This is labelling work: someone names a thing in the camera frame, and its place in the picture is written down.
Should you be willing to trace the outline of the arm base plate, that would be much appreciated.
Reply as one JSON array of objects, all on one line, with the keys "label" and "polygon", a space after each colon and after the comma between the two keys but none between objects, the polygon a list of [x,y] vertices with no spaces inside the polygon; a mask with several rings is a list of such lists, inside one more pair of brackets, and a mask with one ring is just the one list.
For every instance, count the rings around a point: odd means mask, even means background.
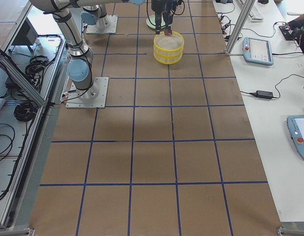
[{"label": "arm base plate", "polygon": [[104,109],[108,91],[108,77],[93,77],[93,85],[88,91],[76,89],[74,83],[71,83],[70,93],[66,98],[66,108],[68,109]]},{"label": "arm base plate", "polygon": [[88,25],[86,34],[115,34],[117,30],[117,15],[106,15],[98,19],[95,25]]}]

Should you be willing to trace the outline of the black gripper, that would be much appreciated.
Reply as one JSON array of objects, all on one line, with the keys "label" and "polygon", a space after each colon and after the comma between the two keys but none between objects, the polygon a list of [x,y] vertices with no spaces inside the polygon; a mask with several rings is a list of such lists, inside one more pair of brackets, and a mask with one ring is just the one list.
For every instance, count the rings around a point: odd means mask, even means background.
[{"label": "black gripper", "polygon": [[160,34],[162,13],[165,29],[172,31],[173,12],[171,10],[175,0],[151,0],[151,8],[155,12],[155,33]]}]

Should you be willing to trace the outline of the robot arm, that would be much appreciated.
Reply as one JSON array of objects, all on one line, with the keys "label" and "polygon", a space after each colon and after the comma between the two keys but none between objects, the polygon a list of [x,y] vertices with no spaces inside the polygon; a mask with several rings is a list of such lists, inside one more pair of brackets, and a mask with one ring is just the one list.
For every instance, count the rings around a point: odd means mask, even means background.
[{"label": "robot arm", "polygon": [[[152,25],[156,34],[165,29],[166,35],[172,34],[171,25],[176,14],[177,7],[183,4],[182,0],[152,0],[150,3],[144,0],[132,0],[133,4],[151,7],[154,19],[150,16],[147,20]],[[105,4],[84,6],[81,18],[87,24],[87,34],[115,34],[118,22],[117,15],[108,15]]]},{"label": "robot arm", "polygon": [[71,56],[67,67],[67,73],[76,88],[77,96],[82,101],[94,100],[99,94],[99,88],[95,84],[92,75],[93,51],[85,42],[78,30],[70,10],[82,8],[91,20],[83,21],[88,25],[96,25],[99,19],[107,19],[106,4],[120,3],[119,0],[32,0],[31,4],[52,15],[58,24],[68,44],[68,52]]}]

